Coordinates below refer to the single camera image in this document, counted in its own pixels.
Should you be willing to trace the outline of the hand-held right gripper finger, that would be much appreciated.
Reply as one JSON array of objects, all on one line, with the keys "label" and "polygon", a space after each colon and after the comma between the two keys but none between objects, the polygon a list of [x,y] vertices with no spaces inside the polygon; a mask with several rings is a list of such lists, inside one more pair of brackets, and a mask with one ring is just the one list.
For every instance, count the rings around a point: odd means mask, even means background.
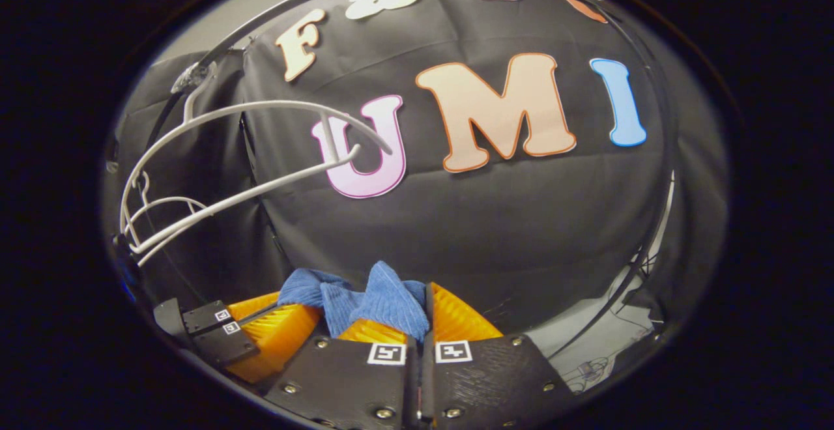
[{"label": "hand-held right gripper finger", "polygon": [[534,429],[574,392],[524,334],[504,335],[456,294],[427,287],[422,408],[431,429]]},{"label": "hand-held right gripper finger", "polygon": [[413,429],[418,362],[413,337],[360,319],[337,337],[311,337],[265,399],[309,428]]}]

